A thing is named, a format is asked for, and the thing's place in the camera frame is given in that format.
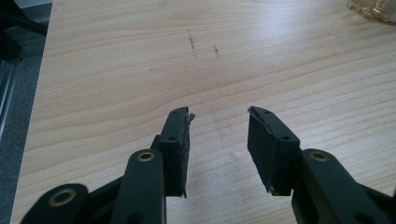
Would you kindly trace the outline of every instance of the wood grain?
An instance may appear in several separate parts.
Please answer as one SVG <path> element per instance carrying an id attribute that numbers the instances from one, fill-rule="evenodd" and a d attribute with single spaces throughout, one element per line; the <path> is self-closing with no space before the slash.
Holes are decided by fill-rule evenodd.
<path id="1" fill-rule="evenodd" d="M 12 222 L 47 190 L 121 176 L 187 105 L 188 199 L 168 223 L 293 223 L 247 151 L 250 105 L 392 194 L 396 32 L 347 1 L 55 0 Z"/>

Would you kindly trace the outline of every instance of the black mark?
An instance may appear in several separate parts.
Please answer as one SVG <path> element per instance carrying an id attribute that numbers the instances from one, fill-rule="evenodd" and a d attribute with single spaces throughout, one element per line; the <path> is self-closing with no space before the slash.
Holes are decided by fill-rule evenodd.
<path id="1" fill-rule="evenodd" d="M 215 49 L 215 53 L 216 53 L 216 55 L 217 55 L 218 57 L 220 57 L 220 55 L 219 55 L 219 50 L 218 50 L 218 48 L 216 48 L 216 46 L 215 46 L 215 45 L 213 45 L 213 49 Z"/>
<path id="2" fill-rule="evenodd" d="M 192 53 L 194 54 L 194 57 L 196 58 L 197 56 L 195 55 L 195 50 L 194 50 L 195 49 L 195 46 L 194 46 L 195 41 L 191 37 L 190 30 L 187 30 L 187 32 L 189 32 L 189 39 L 190 39 Z"/>

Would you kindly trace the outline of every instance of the wooden tabletop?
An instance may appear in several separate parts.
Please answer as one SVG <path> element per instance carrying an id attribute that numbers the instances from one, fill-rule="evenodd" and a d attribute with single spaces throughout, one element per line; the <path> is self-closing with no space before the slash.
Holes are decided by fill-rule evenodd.
<path id="1" fill-rule="evenodd" d="M 346 0 L 54 0 L 12 222 L 65 183 L 123 175 L 189 106 L 187 199 L 168 223 L 293 223 L 248 153 L 248 107 L 388 195 L 396 186 L 396 30 Z"/>

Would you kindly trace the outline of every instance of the screw hole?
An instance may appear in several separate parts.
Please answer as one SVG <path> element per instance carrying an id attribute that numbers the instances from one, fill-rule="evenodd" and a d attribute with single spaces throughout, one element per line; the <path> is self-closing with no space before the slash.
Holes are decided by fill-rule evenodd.
<path id="1" fill-rule="evenodd" d="M 145 220 L 145 215 L 141 212 L 135 212 L 128 216 L 128 224 L 142 224 Z"/>
<path id="2" fill-rule="evenodd" d="M 140 161 L 151 161 L 154 159 L 154 154 L 152 152 L 142 152 L 137 156 Z"/>
<path id="3" fill-rule="evenodd" d="M 363 224 L 374 224 L 375 223 L 370 216 L 363 214 L 363 213 L 355 214 L 354 218 L 356 220 L 358 220 L 359 223 L 363 223 Z"/>
<path id="4" fill-rule="evenodd" d="M 52 207 L 59 207 L 70 203 L 76 197 L 74 189 L 61 189 L 49 198 L 49 205 Z"/>
<path id="5" fill-rule="evenodd" d="M 328 161 L 329 158 L 322 152 L 314 151 L 309 154 L 312 159 L 317 161 Z"/>

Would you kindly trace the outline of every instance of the glass object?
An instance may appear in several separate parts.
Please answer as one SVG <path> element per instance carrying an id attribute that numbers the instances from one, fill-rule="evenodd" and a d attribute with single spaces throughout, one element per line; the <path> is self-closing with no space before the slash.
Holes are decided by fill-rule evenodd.
<path id="1" fill-rule="evenodd" d="M 366 18 L 396 25 L 396 0 L 349 0 L 347 6 Z"/>

